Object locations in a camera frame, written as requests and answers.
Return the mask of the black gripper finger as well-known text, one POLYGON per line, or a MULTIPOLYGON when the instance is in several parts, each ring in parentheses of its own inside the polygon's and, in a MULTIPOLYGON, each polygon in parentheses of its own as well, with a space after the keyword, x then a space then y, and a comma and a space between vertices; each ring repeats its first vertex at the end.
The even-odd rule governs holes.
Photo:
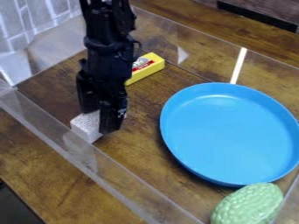
POLYGON ((127 92, 121 91, 111 99, 99 104, 99 133, 118 131, 127 116, 127 92))

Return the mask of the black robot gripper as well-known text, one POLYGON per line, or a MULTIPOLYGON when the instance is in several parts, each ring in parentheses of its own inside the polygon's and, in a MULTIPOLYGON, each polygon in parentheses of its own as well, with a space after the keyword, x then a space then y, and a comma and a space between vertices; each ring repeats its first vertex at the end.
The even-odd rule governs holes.
POLYGON ((99 110, 99 95, 125 91, 133 77, 133 65, 141 55, 130 35, 137 28, 137 15, 129 0, 79 0, 86 21, 84 46, 88 59, 76 75, 79 107, 84 114, 99 110))

